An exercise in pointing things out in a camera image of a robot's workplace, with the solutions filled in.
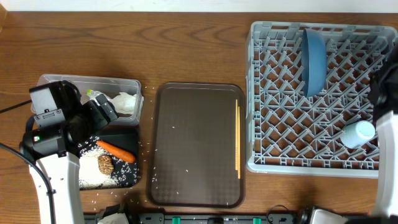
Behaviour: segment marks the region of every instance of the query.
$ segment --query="pair of chopsticks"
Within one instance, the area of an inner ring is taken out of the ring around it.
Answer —
[[[238,179],[241,178],[241,110],[238,100],[235,104],[235,170],[238,171]]]

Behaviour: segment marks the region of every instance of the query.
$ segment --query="gray plastic dish rack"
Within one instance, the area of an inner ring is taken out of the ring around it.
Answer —
[[[323,90],[304,97],[303,30],[322,33]],[[382,26],[254,22],[246,52],[246,165],[251,172],[377,178],[377,136],[357,149],[342,128],[372,122],[370,76],[388,58],[398,33]]]

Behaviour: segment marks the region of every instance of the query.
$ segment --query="green clip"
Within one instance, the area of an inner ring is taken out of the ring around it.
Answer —
[[[173,217],[173,224],[180,224],[181,223],[181,218],[180,217]]]
[[[261,224],[261,218],[253,218],[253,224]]]

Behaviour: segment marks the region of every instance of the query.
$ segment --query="carrot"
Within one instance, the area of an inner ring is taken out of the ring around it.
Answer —
[[[109,144],[107,142],[97,141],[97,145],[101,146],[103,149],[107,150],[112,155],[123,160],[124,162],[133,163],[136,160],[136,157],[133,154],[131,154],[130,152],[127,152],[126,150],[123,150],[119,147],[112,146],[111,144]]]

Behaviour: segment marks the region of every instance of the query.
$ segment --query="blue bowl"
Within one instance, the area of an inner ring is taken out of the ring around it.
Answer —
[[[326,82],[326,45],[320,32],[305,29],[301,44],[301,63],[304,66],[302,79],[304,96],[315,96]]]

